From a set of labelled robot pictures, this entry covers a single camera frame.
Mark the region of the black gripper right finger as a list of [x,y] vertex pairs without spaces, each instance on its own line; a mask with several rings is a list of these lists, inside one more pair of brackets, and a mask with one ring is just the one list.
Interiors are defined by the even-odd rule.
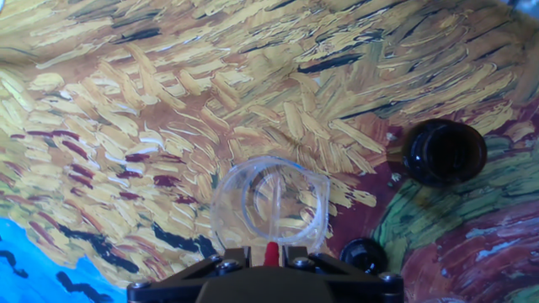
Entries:
[[320,278],[337,302],[404,303],[403,278],[387,271],[388,256],[380,246],[347,246],[337,258],[283,246],[281,257],[285,268]]

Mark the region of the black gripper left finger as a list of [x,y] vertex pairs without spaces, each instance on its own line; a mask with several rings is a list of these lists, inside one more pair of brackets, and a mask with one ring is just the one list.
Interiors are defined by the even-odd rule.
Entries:
[[251,248],[227,248],[223,255],[211,255],[172,276],[152,282],[141,279],[127,287],[127,301],[135,303],[196,302],[203,286],[241,269],[251,267]]

